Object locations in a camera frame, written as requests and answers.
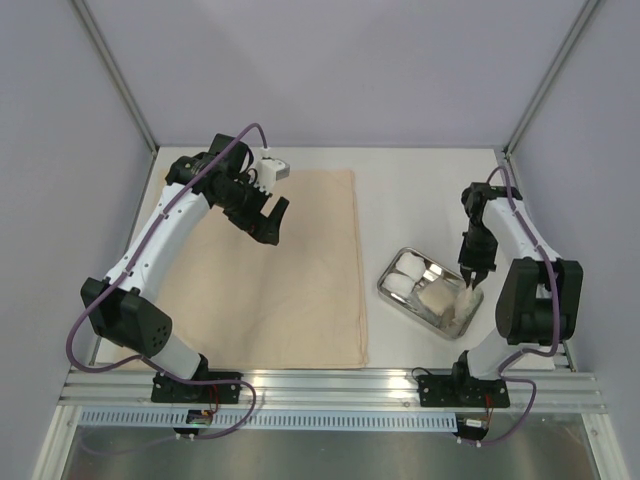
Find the green printed glove packet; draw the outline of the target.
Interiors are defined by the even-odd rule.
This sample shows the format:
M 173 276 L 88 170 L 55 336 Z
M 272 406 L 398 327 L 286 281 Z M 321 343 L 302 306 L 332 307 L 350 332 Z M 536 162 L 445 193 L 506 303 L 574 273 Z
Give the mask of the green printed glove packet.
M 422 305 L 434 315 L 441 316 L 454 306 L 456 296 L 445 284 L 432 282 L 419 293 Z

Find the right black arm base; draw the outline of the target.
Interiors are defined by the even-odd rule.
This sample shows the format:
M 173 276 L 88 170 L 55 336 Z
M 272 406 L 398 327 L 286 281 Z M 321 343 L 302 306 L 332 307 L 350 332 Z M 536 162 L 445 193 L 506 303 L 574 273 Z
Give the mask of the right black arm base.
M 414 377 L 421 407 L 506 409 L 510 397 L 502 380 L 423 374 Z

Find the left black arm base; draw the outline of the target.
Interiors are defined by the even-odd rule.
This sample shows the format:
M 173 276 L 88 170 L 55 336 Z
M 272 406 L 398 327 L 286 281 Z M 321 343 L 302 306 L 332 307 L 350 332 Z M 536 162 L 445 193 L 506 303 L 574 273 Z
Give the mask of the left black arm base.
M 190 385 L 156 374 L 151 393 L 152 403 L 162 404 L 237 404 L 242 379 L 240 372 L 201 372 L 196 381 L 204 385 Z

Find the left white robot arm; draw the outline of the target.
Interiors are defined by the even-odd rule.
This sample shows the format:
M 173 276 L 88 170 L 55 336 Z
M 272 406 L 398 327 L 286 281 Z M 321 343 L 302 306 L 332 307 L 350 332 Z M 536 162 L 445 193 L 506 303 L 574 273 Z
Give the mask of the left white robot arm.
M 269 151 L 255 157 L 244 142 L 218 134 L 208 150 L 175 160 L 149 219 L 123 257 L 101 279 L 81 288 L 94 333 L 175 378 L 174 388 L 197 401 L 209 389 L 203 357 L 187 346 L 156 306 L 160 287 L 192 230 L 218 207 L 256 242 L 277 245 L 289 202 L 262 210 L 289 165 Z

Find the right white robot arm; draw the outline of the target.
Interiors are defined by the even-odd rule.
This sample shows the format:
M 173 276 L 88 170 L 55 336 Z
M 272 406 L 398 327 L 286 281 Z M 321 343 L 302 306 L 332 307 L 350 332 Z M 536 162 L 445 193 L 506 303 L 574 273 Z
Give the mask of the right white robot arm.
M 458 264 L 466 286 L 476 289 L 495 271 L 498 252 L 509 262 L 494 329 L 452 367 L 452 396 L 472 405 L 486 392 L 500 391 L 504 372 L 521 358 L 552 358 L 559 344 L 572 337 L 584 272 L 579 262 L 563 258 L 541 237 L 516 188 L 473 182 L 461 203 L 468 228 Z

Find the white gauze pad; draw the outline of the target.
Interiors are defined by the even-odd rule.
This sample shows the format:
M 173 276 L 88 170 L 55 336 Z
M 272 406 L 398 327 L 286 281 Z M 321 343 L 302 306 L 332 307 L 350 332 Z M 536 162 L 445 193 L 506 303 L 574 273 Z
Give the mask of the white gauze pad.
M 385 277 L 383 286 L 391 294 L 407 299 L 413 292 L 415 281 L 402 273 L 392 272 Z
M 426 265 L 422 257 L 411 252 L 404 252 L 396 261 L 395 269 L 414 282 L 419 282 L 426 271 Z

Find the stainless steel tray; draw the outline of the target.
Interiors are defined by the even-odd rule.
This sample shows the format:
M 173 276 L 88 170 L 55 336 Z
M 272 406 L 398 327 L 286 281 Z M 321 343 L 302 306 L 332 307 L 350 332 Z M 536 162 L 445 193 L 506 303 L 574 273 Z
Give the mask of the stainless steel tray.
M 387 303 L 443 338 L 463 337 L 484 300 L 452 270 L 416 249 L 400 249 L 377 281 Z

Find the beige cloth mat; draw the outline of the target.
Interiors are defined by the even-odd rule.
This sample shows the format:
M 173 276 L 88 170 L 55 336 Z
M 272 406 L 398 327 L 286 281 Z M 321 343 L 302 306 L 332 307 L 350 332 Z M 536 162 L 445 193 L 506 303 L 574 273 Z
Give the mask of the beige cloth mat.
M 294 171 L 278 245 L 263 245 L 214 208 L 191 231 L 156 306 L 213 368 L 366 365 L 367 319 L 355 174 Z

